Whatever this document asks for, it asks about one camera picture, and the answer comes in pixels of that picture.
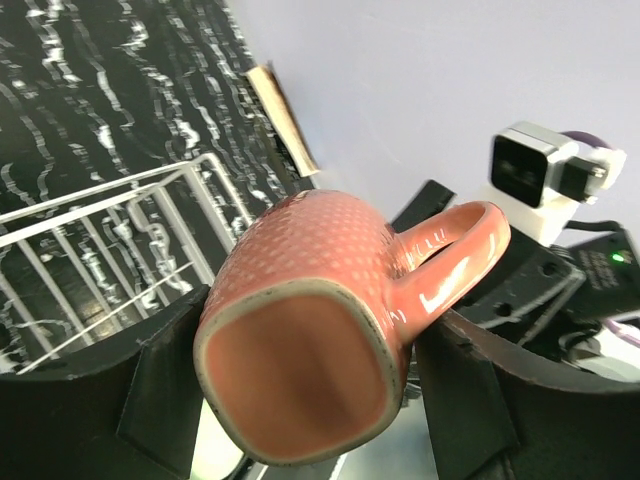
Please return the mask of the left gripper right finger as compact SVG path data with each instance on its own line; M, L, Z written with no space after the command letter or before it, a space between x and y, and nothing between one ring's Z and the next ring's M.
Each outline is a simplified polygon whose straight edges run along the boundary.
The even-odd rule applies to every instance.
M638 478L638 384L552 362L454 311L415 349L439 478Z

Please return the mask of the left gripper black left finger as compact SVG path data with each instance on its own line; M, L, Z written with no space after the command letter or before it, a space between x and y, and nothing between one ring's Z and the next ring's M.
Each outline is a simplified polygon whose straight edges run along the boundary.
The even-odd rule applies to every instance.
M208 289L94 345L1 378L4 479L187 479L203 395L192 344Z

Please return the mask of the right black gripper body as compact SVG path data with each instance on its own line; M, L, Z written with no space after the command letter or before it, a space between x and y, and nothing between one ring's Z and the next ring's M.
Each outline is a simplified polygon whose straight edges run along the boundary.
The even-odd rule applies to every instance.
M452 310L520 345L553 320L585 280L585 273L516 228L491 272Z

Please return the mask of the white wire dish rack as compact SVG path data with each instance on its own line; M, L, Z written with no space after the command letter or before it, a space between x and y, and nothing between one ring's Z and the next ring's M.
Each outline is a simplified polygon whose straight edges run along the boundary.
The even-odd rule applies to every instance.
M3 214L2 372L32 371L211 284L252 219L210 153Z

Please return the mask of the orange pink mug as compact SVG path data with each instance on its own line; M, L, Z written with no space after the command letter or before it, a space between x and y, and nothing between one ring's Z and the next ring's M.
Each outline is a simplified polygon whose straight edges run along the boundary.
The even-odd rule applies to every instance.
M344 192L283 200L238 240L205 302L193 346L205 399L230 439L267 465L359 447L397 416L413 341L510 238L486 201L397 232Z

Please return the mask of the black marbled table mat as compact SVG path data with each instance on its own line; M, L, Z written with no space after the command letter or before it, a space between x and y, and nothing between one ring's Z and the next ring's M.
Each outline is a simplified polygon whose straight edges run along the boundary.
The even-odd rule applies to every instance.
M215 155L254 220L306 190L222 1L5 1L1 217Z

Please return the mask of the red and cream book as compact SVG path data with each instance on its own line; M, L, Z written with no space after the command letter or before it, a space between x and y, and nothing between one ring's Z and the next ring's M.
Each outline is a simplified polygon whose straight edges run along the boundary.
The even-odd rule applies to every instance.
M309 177L319 173L320 168L310 153L287 98L270 67L257 65L246 72L246 77L277 135L292 157L298 174Z

